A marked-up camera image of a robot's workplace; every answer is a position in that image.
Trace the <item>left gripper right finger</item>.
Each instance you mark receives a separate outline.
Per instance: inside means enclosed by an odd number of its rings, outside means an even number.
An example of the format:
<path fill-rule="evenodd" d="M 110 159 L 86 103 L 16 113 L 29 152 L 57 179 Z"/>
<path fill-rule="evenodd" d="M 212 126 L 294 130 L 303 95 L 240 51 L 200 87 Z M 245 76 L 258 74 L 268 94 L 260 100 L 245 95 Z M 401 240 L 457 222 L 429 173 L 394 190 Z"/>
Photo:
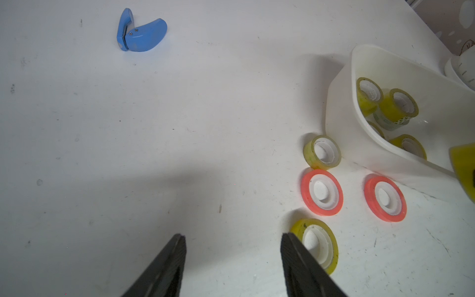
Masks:
<path fill-rule="evenodd" d="M 346 295 L 295 234 L 283 234 L 280 252 L 289 297 L 344 297 Z"/>

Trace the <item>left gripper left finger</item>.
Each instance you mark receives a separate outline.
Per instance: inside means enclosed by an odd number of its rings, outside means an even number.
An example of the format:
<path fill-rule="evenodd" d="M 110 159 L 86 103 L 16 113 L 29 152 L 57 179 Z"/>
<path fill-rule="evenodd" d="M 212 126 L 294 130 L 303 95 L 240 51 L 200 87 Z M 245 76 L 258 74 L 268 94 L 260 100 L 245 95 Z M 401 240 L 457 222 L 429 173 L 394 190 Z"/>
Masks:
<path fill-rule="evenodd" d="M 186 238 L 177 233 L 123 297 L 178 297 L 186 262 Z"/>

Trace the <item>yellow tape roll front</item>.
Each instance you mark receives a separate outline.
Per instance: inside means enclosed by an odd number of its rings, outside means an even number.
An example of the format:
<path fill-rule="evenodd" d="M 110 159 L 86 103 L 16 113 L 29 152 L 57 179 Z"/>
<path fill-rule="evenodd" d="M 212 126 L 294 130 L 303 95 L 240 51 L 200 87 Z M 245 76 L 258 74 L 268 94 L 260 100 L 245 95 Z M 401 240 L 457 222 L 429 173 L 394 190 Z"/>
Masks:
<path fill-rule="evenodd" d="M 449 157 L 461 187 L 472 202 L 475 202 L 475 144 L 451 147 Z"/>

